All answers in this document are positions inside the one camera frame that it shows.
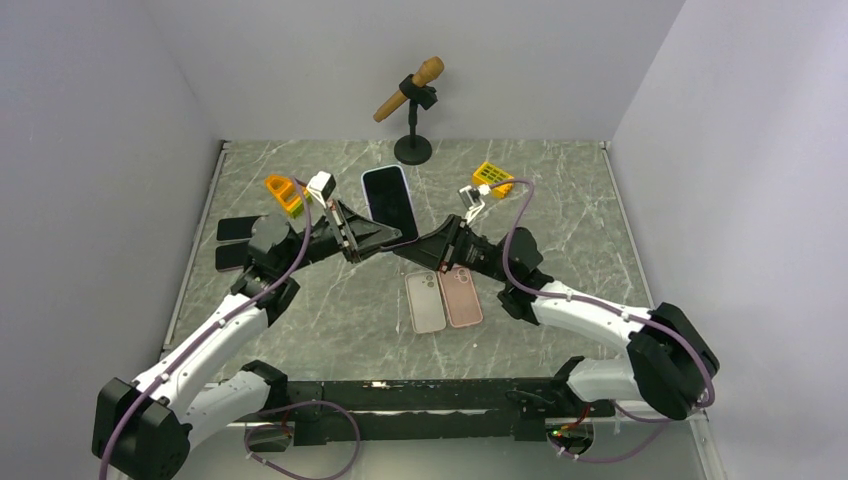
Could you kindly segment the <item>phone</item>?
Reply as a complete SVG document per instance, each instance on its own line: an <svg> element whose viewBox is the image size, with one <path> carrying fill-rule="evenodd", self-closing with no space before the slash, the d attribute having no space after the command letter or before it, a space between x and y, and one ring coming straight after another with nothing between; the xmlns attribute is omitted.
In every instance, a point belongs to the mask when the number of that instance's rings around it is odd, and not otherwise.
<svg viewBox="0 0 848 480"><path fill-rule="evenodd" d="M467 328L482 323L482 308L468 268L455 266L446 272L439 272L438 281L447 319L453 328Z"/></svg>
<svg viewBox="0 0 848 480"><path fill-rule="evenodd" d="M371 219L401 233L385 249L398 248L419 239L408 182L400 166L387 165L367 170L361 175L361 185Z"/></svg>

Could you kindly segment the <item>beige phone case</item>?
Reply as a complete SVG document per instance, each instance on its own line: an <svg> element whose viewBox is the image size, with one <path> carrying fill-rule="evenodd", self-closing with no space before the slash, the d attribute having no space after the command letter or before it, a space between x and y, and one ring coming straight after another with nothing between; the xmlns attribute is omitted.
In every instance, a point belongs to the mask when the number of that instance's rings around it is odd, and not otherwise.
<svg viewBox="0 0 848 480"><path fill-rule="evenodd" d="M413 331L429 334L444 330L447 318L441 290L432 272L413 272L405 277Z"/></svg>

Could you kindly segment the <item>black smartphone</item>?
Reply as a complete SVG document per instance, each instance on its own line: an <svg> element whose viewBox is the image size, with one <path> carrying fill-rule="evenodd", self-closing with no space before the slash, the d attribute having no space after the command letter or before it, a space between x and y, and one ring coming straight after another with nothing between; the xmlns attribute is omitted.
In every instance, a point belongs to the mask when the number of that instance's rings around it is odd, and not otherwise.
<svg viewBox="0 0 848 480"><path fill-rule="evenodd" d="M223 218L217 223L215 238L221 243L250 239L256 224L264 218L265 215Z"/></svg>
<svg viewBox="0 0 848 480"><path fill-rule="evenodd" d="M248 252L246 241L219 245L214 251L214 268L217 272L240 270L243 268Z"/></svg>

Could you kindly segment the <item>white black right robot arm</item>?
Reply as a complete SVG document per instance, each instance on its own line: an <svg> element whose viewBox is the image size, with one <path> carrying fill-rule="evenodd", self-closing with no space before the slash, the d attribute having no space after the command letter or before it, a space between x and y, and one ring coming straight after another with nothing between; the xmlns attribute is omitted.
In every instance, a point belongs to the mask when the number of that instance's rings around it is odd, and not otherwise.
<svg viewBox="0 0 848 480"><path fill-rule="evenodd" d="M451 215L435 231L392 251L436 272L461 266L501 281L497 298L512 318L561 328L618 352L612 360L575 356L560 368L551 399L564 415L596 401L642 401L681 421L714 398L720 363L679 307L630 307L565 285L540 270L543 256L524 227L494 244Z"/></svg>

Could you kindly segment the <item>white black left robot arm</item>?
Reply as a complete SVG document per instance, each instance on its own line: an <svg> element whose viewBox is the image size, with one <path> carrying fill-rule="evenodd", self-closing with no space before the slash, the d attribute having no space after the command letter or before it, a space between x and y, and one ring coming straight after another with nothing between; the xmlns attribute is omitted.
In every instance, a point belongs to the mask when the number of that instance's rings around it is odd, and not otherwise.
<svg viewBox="0 0 848 480"><path fill-rule="evenodd" d="M282 214L258 219L243 271L214 313L154 366L129 382L114 378L99 392L92 438L99 478L120 472L171 479L194 448L232 421L252 413L279 417L288 402L287 377L263 362L213 389L205 386L288 309L300 289L294 271L335 254L357 263L400 236L339 200L302 232Z"/></svg>

